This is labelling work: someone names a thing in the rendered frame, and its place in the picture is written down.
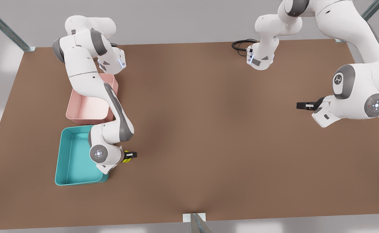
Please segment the teal plastic tray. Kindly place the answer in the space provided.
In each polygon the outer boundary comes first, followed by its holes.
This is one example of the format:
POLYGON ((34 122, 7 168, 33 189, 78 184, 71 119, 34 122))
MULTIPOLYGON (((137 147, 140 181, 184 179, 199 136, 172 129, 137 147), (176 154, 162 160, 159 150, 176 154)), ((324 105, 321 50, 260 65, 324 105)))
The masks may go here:
POLYGON ((90 159, 88 133, 92 126, 65 128, 61 132, 55 183, 58 186, 75 186, 104 183, 108 174, 103 174, 90 159))

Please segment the pink plastic tray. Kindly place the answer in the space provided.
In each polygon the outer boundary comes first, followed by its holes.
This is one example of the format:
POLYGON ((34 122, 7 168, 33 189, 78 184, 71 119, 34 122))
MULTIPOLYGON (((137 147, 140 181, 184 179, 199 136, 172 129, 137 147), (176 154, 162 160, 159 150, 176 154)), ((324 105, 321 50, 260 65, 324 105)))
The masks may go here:
POLYGON ((105 100, 80 95, 73 89, 66 118, 79 125, 96 125, 112 121, 114 115, 105 100))

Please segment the silver frame post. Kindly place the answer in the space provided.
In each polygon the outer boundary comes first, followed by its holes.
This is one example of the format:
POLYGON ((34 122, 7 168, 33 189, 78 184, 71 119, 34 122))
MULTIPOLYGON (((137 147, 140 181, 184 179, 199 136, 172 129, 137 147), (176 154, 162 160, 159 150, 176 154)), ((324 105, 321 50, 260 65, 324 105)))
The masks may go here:
POLYGON ((361 17, 369 24, 368 20, 379 10, 379 0, 374 0, 370 6, 363 12, 361 17))
POLYGON ((0 18, 0 31, 6 35, 13 43, 15 43, 24 52, 34 52, 35 46, 29 46, 12 28, 10 28, 0 18))
POLYGON ((182 215, 183 222, 190 223, 191 233, 212 233, 206 224, 205 213, 186 213, 182 215))

